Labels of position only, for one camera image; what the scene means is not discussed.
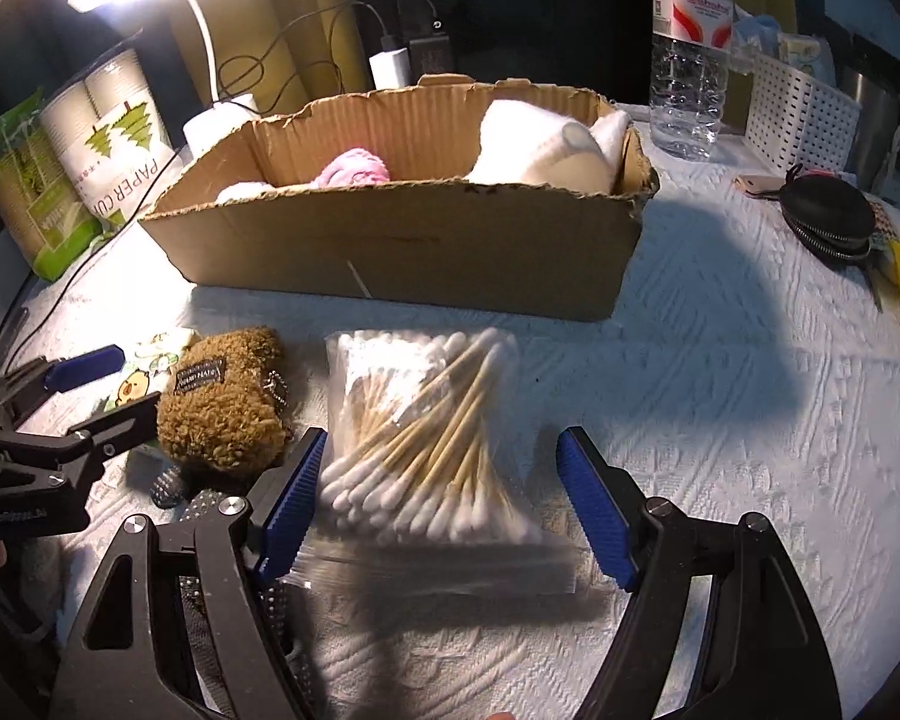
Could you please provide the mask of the cartoon green tissue packet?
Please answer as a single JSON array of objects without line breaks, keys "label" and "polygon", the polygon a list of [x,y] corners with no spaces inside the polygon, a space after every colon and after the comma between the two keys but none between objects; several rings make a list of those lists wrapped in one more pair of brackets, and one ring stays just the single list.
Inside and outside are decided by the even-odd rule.
[{"label": "cartoon green tissue packet", "polygon": [[103,402],[103,410],[112,411],[154,392],[162,392],[176,363],[200,338],[193,328],[178,327],[141,341],[126,356],[118,385]]}]

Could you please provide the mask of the brown plush pouch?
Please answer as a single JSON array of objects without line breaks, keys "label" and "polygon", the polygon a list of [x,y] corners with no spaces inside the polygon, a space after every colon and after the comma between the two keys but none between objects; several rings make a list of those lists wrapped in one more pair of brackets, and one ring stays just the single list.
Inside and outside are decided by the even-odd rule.
[{"label": "brown plush pouch", "polygon": [[176,466],[246,478],[287,442],[284,348],[269,327],[201,338],[185,351],[157,405],[157,440]]}]

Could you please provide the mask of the cotton swabs bag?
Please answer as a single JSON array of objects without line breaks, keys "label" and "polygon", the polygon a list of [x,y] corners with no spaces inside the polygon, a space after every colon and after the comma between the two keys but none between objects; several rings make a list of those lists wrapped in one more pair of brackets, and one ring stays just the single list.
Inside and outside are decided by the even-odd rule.
[{"label": "cotton swabs bag", "polygon": [[539,544],[502,458],[517,342],[498,328],[338,333],[318,509],[382,546]]}]

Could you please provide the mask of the pink fluffy object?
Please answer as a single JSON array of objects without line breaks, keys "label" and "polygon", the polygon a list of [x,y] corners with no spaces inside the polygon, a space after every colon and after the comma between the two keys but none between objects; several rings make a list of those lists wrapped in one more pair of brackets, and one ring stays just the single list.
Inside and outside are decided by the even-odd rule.
[{"label": "pink fluffy object", "polygon": [[390,181],[390,171],[379,156],[367,149],[351,148],[336,156],[313,179],[317,188],[379,185]]}]

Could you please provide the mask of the white paper towel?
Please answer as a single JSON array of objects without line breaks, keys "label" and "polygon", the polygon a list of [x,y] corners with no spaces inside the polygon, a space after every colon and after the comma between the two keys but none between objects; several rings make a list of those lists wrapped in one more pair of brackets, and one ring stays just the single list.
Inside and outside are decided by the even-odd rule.
[{"label": "white paper towel", "polygon": [[630,123],[625,110],[611,110],[593,125],[583,125],[530,103],[496,99],[482,117],[479,154],[466,179],[610,193]]}]

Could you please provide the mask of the grey dotted sock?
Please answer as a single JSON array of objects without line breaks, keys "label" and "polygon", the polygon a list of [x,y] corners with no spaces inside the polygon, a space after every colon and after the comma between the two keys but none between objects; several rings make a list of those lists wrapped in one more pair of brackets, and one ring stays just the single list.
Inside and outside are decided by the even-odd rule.
[{"label": "grey dotted sock", "polygon": [[263,473],[248,496],[170,525],[190,539],[209,637],[235,715],[302,717],[305,694],[268,619],[265,596],[294,564],[315,509],[315,473],[287,465]]}]

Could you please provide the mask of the green paper cup pack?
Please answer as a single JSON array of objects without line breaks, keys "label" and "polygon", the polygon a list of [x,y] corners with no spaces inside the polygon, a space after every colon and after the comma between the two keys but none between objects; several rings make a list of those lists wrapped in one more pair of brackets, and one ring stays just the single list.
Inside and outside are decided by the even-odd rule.
[{"label": "green paper cup pack", "polygon": [[37,277],[52,283],[102,234],[40,122],[41,89],[0,117],[0,216]]}]

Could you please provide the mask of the white textured table cover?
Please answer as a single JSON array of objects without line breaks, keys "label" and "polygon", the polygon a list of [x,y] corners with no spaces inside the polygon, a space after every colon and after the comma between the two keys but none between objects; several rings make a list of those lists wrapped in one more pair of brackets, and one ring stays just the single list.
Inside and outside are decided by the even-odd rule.
[{"label": "white textured table cover", "polygon": [[[751,167],[738,143],[713,163],[653,162],[662,185],[610,320],[496,317],[520,346],[526,495],[551,530],[577,535],[554,446],[578,424],[686,514],[767,515],[855,715],[900,662],[900,307],[736,190]],[[570,595],[308,595],[304,616],[331,717],[567,718],[624,606],[585,566]]]}]

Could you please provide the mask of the white paper cup pack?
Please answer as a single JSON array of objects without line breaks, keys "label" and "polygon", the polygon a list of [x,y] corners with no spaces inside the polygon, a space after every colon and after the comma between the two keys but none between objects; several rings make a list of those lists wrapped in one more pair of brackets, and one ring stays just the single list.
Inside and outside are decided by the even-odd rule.
[{"label": "white paper cup pack", "polygon": [[80,201],[115,231],[144,208],[144,193],[173,149],[136,50],[103,59],[40,111],[64,172]]}]

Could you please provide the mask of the black round zip case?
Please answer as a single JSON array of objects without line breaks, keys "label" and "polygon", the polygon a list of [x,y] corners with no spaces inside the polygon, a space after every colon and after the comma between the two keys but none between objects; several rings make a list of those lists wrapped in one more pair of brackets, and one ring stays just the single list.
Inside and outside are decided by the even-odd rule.
[{"label": "black round zip case", "polygon": [[798,241],[823,262],[859,265],[871,254],[877,216],[865,195],[841,177],[797,164],[777,202]]}]

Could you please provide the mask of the white usb charger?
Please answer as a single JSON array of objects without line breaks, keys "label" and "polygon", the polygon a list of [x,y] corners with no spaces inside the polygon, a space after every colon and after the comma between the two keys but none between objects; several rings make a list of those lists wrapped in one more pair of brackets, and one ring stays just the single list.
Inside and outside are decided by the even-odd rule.
[{"label": "white usb charger", "polygon": [[380,37],[380,50],[368,57],[375,89],[397,89],[411,85],[409,50],[397,36]]}]

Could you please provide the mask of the brown cardboard box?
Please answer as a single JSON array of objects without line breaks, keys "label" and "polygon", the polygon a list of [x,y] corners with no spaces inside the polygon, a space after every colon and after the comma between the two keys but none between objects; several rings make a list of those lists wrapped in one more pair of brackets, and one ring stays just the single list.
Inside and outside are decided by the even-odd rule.
[{"label": "brown cardboard box", "polygon": [[[229,133],[160,195],[142,227],[183,277],[205,286],[606,319],[660,185],[639,133],[628,128],[610,193],[473,184],[466,174],[496,99],[583,125],[613,110],[588,89],[453,75],[340,94]],[[377,154],[390,181],[315,187],[351,148]]]}]

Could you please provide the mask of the white perforated basket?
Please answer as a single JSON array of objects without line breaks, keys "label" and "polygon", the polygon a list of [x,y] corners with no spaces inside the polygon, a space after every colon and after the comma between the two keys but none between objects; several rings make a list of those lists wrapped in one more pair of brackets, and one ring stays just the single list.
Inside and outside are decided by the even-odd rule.
[{"label": "white perforated basket", "polygon": [[834,86],[756,55],[745,140],[770,172],[783,176],[797,164],[844,172],[860,112],[862,106]]}]

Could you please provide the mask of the stainless steel thermos mug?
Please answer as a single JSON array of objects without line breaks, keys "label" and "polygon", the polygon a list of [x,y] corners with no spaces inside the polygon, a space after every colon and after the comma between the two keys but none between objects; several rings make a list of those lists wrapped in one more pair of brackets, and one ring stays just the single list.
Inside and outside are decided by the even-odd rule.
[{"label": "stainless steel thermos mug", "polygon": [[881,76],[848,65],[841,89],[860,106],[848,169],[865,192],[877,193],[894,169],[900,150],[900,96]]}]

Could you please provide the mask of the clear water bottle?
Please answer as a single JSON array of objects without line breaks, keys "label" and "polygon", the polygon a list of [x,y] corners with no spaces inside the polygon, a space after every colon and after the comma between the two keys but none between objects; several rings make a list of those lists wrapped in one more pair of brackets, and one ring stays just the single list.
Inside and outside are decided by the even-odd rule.
[{"label": "clear water bottle", "polygon": [[650,135],[690,161],[712,156],[722,128],[733,0],[652,0]]}]

